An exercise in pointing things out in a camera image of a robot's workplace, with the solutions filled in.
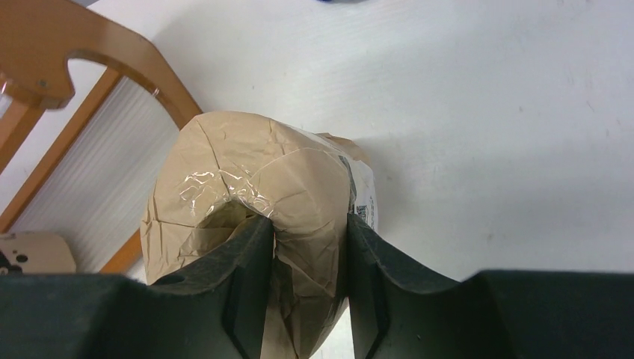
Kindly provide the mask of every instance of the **chair backrest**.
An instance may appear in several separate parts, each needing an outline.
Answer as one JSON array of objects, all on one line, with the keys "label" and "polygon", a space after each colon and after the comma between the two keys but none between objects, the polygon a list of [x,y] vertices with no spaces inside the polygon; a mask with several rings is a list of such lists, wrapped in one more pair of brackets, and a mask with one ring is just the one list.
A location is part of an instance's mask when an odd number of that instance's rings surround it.
[{"label": "chair backrest", "polygon": [[[70,0],[0,0],[0,173],[44,111],[64,108],[75,95],[71,58],[107,69],[0,215],[0,233],[11,229],[124,76],[151,93],[179,129],[201,113],[161,53],[140,34]],[[140,257],[137,230],[102,272],[125,271]]]}]

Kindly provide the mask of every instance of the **white surface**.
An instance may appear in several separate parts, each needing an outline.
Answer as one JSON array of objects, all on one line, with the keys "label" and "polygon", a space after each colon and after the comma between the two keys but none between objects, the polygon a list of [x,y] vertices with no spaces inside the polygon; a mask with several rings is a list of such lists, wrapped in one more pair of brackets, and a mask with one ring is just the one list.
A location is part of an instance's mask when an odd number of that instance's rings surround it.
[{"label": "white surface", "polygon": [[143,260],[139,260],[136,264],[133,265],[132,268],[128,271],[128,277],[147,284],[147,278],[145,277],[145,268],[143,266]]},{"label": "white surface", "polygon": [[[90,8],[150,38],[204,110],[357,140],[381,235],[441,273],[634,269],[630,0]],[[335,347],[316,358],[350,357]]]}]

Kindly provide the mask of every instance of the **brown paper wrapping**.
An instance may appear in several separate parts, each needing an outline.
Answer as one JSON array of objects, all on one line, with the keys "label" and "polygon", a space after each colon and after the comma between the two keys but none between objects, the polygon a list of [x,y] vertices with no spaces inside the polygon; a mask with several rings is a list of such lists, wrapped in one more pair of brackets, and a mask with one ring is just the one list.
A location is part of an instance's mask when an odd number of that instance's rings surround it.
[{"label": "brown paper wrapping", "polygon": [[212,251],[249,214],[265,215],[276,248],[262,358],[308,358],[342,309],[351,207],[342,155],[365,159],[352,141],[255,114],[195,117],[170,151],[142,221],[148,283]]}]

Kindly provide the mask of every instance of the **wrinkled paper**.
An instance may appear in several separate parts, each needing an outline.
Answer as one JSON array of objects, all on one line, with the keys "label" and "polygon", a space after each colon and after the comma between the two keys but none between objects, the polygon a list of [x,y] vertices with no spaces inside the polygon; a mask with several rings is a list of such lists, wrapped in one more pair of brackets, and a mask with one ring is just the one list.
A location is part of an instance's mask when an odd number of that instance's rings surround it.
[{"label": "wrinkled paper", "polygon": [[308,358],[343,308],[346,215],[376,229],[372,170],[354,142],[238,112],[181,130],[141,224],[147,282],[228,240],[254,212],[275,228],[262,358]]}]

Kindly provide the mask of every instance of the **corrugated plastic panel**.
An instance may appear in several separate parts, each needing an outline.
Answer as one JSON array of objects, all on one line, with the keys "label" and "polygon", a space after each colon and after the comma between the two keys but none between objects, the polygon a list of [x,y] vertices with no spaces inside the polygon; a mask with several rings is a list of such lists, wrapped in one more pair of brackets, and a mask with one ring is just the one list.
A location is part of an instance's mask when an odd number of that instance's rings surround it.
[{"label": "corrugated plastic panel", "polygon": [[56,232],[79,271],[98,271],[138,228],[177,135],[161,105],[122,80],[12,230]]},{"label": "corrugated plastic panel", "polygon": [[0,95],[0,117],[7,111],[11,104],[11,98],[6,95]]},{"label": "corrugated plastic panel", "polygon": [[31,172],[40,163],[42,156],[66,126],[68,120],[84,102],[105,67],[89,61],[68,61],[70,77],[75,87],[75,96],[61,110],[45,111],[37,125],[25,139],[7,167],[0,174],[0,210],[4,211],[13,196]]}]

